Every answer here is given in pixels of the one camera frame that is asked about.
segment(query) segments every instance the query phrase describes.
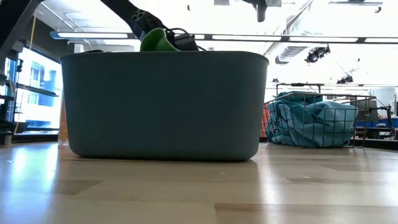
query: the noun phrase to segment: window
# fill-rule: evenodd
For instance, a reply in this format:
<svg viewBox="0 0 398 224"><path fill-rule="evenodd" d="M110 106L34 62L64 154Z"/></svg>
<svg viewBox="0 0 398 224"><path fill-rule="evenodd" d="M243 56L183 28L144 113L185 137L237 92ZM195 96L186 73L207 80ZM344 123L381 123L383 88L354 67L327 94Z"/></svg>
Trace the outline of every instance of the window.
<svg viewBox="0 0 398 224"><path fill-rule="evenodd" d="M17 76L15 121L30 128L59 128L62 95L61 65L24 48L24 61Z"/></svg>

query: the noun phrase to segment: laundry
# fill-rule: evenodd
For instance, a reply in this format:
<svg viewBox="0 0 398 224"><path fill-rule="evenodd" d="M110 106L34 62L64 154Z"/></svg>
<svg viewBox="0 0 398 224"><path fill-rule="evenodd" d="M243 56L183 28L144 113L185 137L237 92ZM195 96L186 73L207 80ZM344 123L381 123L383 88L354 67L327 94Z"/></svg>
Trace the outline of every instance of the laundry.
<svg viewBox="0 0 398 224"><path fill-rule="evenodd" d="M268 104L270 142L305 147L341 147L354 136L355 106L323 101L306 92L280 93Z"/></svg>

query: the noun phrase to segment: teal fabric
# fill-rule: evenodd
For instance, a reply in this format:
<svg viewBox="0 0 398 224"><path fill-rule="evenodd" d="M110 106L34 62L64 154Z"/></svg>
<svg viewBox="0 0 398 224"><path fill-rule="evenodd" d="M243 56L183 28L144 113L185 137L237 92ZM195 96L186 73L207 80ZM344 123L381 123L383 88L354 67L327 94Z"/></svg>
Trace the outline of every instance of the teal fabric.
<svg viewBox="0 0 398 224"><path fill-rule="evenodd" d="M322 101L321 96L303 97L302 92L296 92L290 97L269 103L268 109L271 117L266 134L269 141L274 143L340 147L354 136L354 119L358 114L355 106Z"/></svg>

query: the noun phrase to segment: wooden floor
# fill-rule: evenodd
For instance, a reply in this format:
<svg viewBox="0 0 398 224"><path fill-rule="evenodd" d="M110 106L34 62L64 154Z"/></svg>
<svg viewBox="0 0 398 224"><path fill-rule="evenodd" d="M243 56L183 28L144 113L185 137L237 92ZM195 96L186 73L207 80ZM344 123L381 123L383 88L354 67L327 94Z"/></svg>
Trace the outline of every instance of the wooden floor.
<svg viewBox="0 0 398 224"><path fill-rule="evenodd" d="M398 223L398 153L261 144L242 163L0 149L0 223Z"/></svg>

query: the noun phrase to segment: wire basket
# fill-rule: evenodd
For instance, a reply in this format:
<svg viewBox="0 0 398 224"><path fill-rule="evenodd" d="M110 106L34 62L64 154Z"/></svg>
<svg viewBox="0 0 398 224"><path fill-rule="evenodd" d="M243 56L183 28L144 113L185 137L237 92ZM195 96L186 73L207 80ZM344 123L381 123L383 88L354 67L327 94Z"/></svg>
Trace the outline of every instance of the wire basket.
<svg viewBox="0 0 398 224"><path fill-rule="evenodd" d="M363 146L369 119L377 119L377 110L371 107L375 96L305 92L278 96L264 103L261 124L261 137L275 144Z"/></svg>

